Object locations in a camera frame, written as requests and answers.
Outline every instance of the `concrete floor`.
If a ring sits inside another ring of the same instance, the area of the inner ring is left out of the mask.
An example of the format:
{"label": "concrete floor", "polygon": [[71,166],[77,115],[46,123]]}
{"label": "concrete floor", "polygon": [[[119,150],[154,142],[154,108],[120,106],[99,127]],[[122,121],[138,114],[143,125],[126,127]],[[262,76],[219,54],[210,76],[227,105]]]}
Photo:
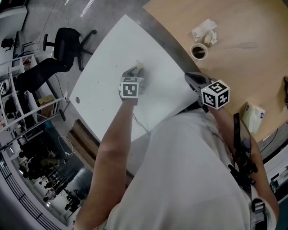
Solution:
{"label": "concrete floor", "polygon": [[[29,14],[23,30],[25,41],[39,41],[37,48],[41,51],[44,34],[48,34],[48,41],[54,42],[57,30],[61,27],[76,29],[81,33],[82,39],[91,30],[96,29],[98,33],[93,35],[85,45],[87,50],[93,52],[117,21],[124,14],[127,14],[152,35],[173,59],[175,59],[183,71],[191,71],[191,68],[196,69],[195,64],[175,39],[153,17],[143,10],[142,6],[148,1],[149,0],[98,0],[94,1],[85,15],[81,17],[82,11],[89,0],[30,0],[27,7]],[[89,55],[83,55],[84,66],[89,58]],[[72,92],[80,74],[81,72],[78,69],[77,60],[75,59],[74,66],[66,73],[67,90],[69,94]],[[66,78],[61,73],[58,74],[58,78],[64,93],[66,89]],[[61,96],[59,83],[55,76],[49,79],[49,83],[57,95]],[[67,135],[76,119],[81,119],[72,104],[68,106],[65,116],[67,118],[66,122],[63,122],[60,117],[52,121],[61,136]],[[275,134],[276,132],[265,141],[259,142],[260,149],[265,148]],[[287,139],[288,125],[284,124],[278,129],[275,139],[263,150],[263,158],[276,150]],[[149,138],[147,137],[143,137],[142,140],[136,140],[132,144],[132,150],[135,149],[139,143],[148,143],[148,141]],[[131,161],[140,162],[138,157],[140,159],[143,158],[142,153],[145,153],[145,150],[143,147],[141,154],[132,156],[133,159]],[[137,166],[130,165],[130,168],[132,168],[132,172],[137,171]]]}

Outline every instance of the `dark liquid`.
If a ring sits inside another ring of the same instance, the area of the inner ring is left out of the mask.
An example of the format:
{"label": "dark liquid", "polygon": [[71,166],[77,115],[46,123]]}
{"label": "dark liquid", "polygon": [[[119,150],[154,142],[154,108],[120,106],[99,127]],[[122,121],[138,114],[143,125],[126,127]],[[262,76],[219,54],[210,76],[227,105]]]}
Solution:
{"label": "dark liquid", "polygon": [[199,46],[196,46],[195,48],[193,48],[192,54],[194,57],[202,59],[205,56],[205,53],[204,52],[200,53],[201,51],[204,51],[204,49]]}

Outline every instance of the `paper cup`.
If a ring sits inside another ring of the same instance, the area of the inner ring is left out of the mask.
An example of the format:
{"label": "paper cup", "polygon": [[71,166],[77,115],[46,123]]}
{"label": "paper cup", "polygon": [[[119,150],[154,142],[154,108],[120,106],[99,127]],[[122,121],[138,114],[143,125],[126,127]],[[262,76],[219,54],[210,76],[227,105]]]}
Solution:
{"label": "paper cup", "polygon": [[190,52],[193,58],[197,60],[204,60],[208,56],[208,49],[201,43],[196,43],[191,46]]}

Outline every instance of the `light wood tabletop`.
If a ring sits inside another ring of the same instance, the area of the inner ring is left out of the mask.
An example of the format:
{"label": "light wood tabletop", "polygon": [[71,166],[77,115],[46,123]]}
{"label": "light wood tabletop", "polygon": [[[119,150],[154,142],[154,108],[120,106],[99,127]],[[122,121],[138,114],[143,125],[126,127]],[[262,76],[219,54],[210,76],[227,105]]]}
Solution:
{"label": "light wood tabletop", "polygon": [[[231,113],[243,111],[246,102],[265,109],[256,141],[288,120],[283,81],[288,75],[288,9],[281,0],[152,0],[144,8],[190,56],[191,30],[208,18],[218,24],[218,43],[195,63],[230,86],[226,108]],[[258,47],[231,48],[245,42]]]}

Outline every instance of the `black and white cube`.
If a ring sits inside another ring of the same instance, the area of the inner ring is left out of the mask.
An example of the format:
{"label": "black and white cube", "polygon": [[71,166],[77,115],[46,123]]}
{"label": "black and white cube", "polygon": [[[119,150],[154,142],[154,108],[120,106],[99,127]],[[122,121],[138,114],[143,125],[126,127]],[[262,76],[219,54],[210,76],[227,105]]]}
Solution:
{"label": "black and white cube", "polygon": [[230,101],[230,88],[223,81],[218,80],[201,89],[203,104],[214,109],[220,109]]}
{"label": "black and white cube", "polygon": [[144,90],[143,77],[122,77],[121,78],[121,97],[138,98]]}

